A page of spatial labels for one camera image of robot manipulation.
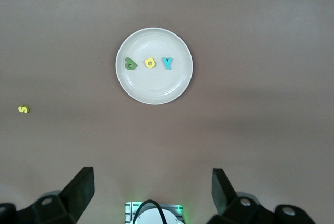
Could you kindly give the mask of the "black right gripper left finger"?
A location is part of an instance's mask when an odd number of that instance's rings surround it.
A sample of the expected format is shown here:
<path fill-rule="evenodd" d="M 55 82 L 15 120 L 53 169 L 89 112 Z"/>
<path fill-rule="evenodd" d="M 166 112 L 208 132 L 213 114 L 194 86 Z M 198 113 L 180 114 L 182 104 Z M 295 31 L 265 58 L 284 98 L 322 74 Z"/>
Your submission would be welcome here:
<path fill-rule="evenodd" d="M 61 191 L 47 193 L 24 209 L 1 203 L 1 223 L 77 223 L 94 193 L 94 169 L 84 167 Z"/>

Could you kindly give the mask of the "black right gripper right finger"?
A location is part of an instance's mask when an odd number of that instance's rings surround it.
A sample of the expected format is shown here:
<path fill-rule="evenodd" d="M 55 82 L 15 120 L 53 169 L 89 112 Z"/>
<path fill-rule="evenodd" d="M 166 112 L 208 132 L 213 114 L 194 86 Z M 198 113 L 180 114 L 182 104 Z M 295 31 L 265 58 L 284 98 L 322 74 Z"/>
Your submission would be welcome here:
<path fill-rule="evenodd" d="M 252 194 L 236 192 L 223 169 L 212 170 L 211 195 L 217 214 L 209 223 L 313 223 L 303 209 L 281 204 L 266 209 Z"/>

